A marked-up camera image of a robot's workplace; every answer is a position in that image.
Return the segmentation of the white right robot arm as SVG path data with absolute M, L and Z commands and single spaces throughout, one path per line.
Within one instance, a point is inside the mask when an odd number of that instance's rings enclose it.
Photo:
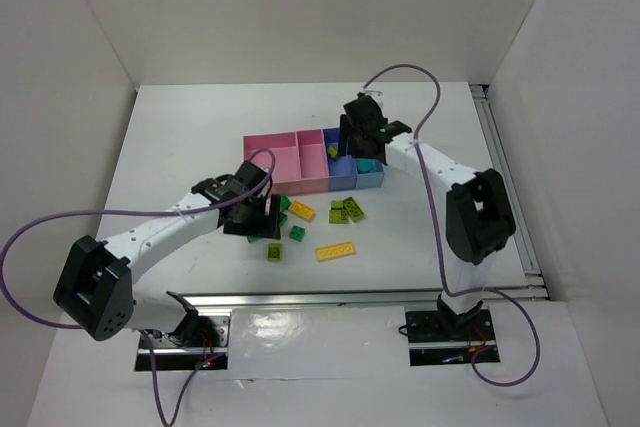
M 439 309 L 469 317 L 480 309 L 490 271 L 514 235 L 516 222 L 501 174 L 463 165 L 384 117 L 381 103 L 360 94 L 340 116 L 341 154 L 375 159 L 426 185 L 443 286 Z

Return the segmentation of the lime long lego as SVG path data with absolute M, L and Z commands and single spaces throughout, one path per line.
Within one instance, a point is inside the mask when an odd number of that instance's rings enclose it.
M 363 210 L 353 197 L 343 200 L 343 208 L 353 222 L 359 222 L 365 217 Z

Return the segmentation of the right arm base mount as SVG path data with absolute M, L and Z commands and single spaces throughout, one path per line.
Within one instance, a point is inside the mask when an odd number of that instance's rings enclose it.
M 493 318 L 487 307 L 456 327 L 446 324 L 436 308 L 409 310 L 397 332 L 408 342 L 411 367 L 447 366 L 476 362 L 499 363 Z

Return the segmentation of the cyan lego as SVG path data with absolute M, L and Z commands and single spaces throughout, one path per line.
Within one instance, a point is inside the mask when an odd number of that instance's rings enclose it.
M 373 162 L 369 159 L 357 159 L 356 169 L 359 174 L 369 173 L 373 169 Z

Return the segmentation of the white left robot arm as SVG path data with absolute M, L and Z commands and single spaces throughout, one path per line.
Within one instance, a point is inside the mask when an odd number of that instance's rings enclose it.
M 169 334 L 185 344 L 213 328 L 176 292 L 147 295 L 136 284 L 200 236 L 221 231 L 279 239 L 281 197 L 266 171 L 245 161 L 235 174 L 200 181 L 162 217 L 105 240 L 86 235 L 71 247 L 53 299 L 94 340 L 123 329 Z

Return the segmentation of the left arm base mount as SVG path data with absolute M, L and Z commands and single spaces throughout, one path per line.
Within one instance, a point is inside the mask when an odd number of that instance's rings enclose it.
M 204 371 L 228 367 L 231 310 L 186 307 L 178 302 L 148 304 L 137 308 L 127 327 L 140 334 L 135 369 L 190 371 L 197 363 Z

